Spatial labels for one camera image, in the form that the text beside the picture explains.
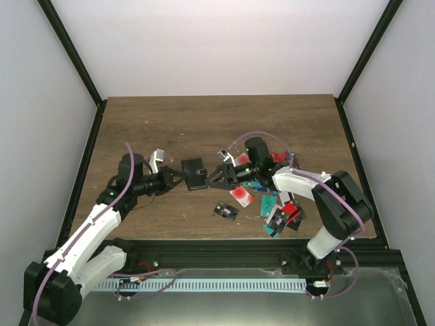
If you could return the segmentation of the black leather card holder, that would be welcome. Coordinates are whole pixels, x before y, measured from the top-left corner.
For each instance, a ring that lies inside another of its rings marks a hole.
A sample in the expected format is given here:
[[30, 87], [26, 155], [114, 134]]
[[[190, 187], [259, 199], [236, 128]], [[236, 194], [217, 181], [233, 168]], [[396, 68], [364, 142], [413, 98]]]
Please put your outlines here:
[[205, 182], [208, 172], [201, 157], [182, 160], [181, 167], [188, 191], [208, 188]]

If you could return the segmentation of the white card red circle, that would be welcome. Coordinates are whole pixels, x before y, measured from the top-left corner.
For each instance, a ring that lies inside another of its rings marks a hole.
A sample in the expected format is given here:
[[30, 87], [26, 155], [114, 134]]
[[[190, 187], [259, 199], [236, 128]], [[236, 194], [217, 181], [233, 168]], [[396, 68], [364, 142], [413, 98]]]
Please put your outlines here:
[[230, 195], [243, 207], [247, 207], [254, 201], [254, 197], [244, 188], [236, 187], [230, 190]]

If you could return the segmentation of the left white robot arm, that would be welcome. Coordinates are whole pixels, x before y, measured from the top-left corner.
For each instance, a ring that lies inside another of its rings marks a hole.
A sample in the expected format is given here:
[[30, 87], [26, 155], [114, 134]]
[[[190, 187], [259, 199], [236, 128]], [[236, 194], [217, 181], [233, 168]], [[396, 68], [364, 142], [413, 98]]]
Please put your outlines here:
[[157, 273], [135, 273], [139, 258], [127, 240], [117, 238], [100, 253], [96, 251], [136, 207], [139, 197], [167, 194], [186, 179], [185, 172], [160, 166], [160, 162], [159, 149], [149, 160], [133, 152], [124, 155], [117, 174], [107, 182], [82, 225], [43, 262], [26, 268], [23, 306], [35, 325], [42, 319], [68, 325], [87, 295], [110, 276], [136, 283]]

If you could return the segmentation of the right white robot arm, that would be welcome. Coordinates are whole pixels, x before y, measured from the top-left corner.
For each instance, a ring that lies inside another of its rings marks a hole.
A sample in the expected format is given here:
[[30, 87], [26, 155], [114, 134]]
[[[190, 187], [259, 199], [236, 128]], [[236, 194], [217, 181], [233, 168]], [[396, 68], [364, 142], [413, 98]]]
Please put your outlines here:
[[372, 204], [348, 172], [316, 174], [299, 170], [293, 166], [290, 152], [285, 154], [283, 162], [275, 162], [261, 137], [246, 140], [245, 150], [249, 162], [240, 165], [235, 164], [228, 149], [221, 150], [219, 155], [224, 162], [205, 179], [205, 184], [216, 189], [234, 190], [255, 179], [271, 190], [314, 201], [322, 227], [308, 241], [308, 252], [302, 256], [302, 265], [307, 272], [320, 272], [326, 266], [327, 256], [365, 232], [365, 223], [374, 217]]

